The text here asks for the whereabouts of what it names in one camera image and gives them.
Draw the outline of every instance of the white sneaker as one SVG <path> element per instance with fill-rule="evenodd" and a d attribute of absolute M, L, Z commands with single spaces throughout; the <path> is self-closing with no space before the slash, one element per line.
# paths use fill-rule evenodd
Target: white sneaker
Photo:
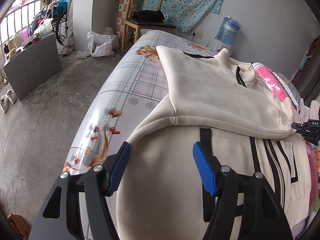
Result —
<path fill-rule="evenodd" d="M 9 103 L 9 99 L 6 95 L 3 95 L 0 99 L 0 106 L 1 106 L 1 110 L 2 112 L 6 112 L 8 111 L 8 103 Z"/>
<path fill-rule="evenodd" d="M 10 100 L 11 104 L 14 104 L 17 100 L 17 95 L 12 89 L 8 89 L 6 96 Z"/>

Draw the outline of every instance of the concrete floor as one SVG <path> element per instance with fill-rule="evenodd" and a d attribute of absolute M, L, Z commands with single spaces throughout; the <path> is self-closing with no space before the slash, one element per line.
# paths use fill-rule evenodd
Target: concrete floor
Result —
<path fill-rule="evenodd" d="M 29 225 L 60 174 L 70 145 L 102 84 L 124 54 L 61 58 L 63 71 L 0 112 L 0 204 Z M 2 85 L 3 95 L 10 85 Z"/>

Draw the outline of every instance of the plastic bag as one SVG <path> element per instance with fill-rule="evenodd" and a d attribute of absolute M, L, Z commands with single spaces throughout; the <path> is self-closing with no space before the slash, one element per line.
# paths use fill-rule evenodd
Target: plastic bag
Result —
<path fill-rule="evenodd" d="M 104 29 L 104 32 L 102 33 L 103 35 L 113 35 L 113 34 L 115 34 L 114 32 L 113 32 L 113 29 L 111 28 L 111 27 L 106 27 L 105 29 Z"/>
<path fill-rule="evenodd" d="M 39 33 L 40 38 L 42 39 L 44 36 L 48 35 L 52 30 L 52 22 L 53 18 L 44 19 L 40 22 L 39 27 L 33 32 L 33 34 Z"/>
<path fill-rule="evenodd" d="M 88 48 L 92 57 L 111 56 L 114 54 L 110 35 L 89 32 L 87 39 L 89 42 Z"/>
<path fill-rule="evenodd" d="M 90 51 L 89 49 L 85 49 L 85 50 L 77 50 L 77 53 L 75 55 L 76 58 L 79 59 L 84 59 L 90 56 Z"/>
<path fill-rule="evenodd" d="M 118 35 L 110 35 L 111 37 L 111 41 L 112 41 L 112 49 L 117 49 L 120 47 L 120 44 L 119 44 L 119 37 Z"/>

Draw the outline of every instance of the bed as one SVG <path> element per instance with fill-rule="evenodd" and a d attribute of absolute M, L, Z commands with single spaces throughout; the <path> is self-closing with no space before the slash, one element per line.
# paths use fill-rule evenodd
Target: bed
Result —
<path fill-rule="evenodd" d="M 168 94 L 168 83 L 155 48 L 159 45 L 190 54 L 217 54 L 163 31 L 152 30 L 142 35 L 93 100 L 70 147 L 63 171 L 71 175 L 84 173 L 103 163 L 107 155 L 116 154 L 139 123 Z M 84 193 L 79 194 L 79 201 L 84 237 L 91 240 Z M 107 201 L 116 226 L 116 192 Z"/>

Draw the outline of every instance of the blue gripper pad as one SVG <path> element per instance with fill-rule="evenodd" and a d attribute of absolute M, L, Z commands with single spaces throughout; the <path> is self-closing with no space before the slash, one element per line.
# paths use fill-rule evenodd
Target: blue gripper pad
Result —
<path fill-rule="evenodd" d="M 217 193 L 215 176 L 212 169 L 210 168 L 206 157 L 204 156 L 202 145 L 200 142 L 196 142 L 193 145 L 192 154 L 205 190 L 208 191 L 211 196 L 214 196 Z"/>
<path fill-rule="evenodd" d="M 124 142 L 120 148 L 120 152 L 117 153 L 117 155 L 119 155 L 118 159 L 116 160 L 116 163 L 114 164 L 113 169 L 109 175 L 109 186 L 107 188 L 107 191 L 110 195 L 118 190 L 120 181 L 124 174 L 124 170 L 130 159 L 130 150 L 130 144 Z"/>

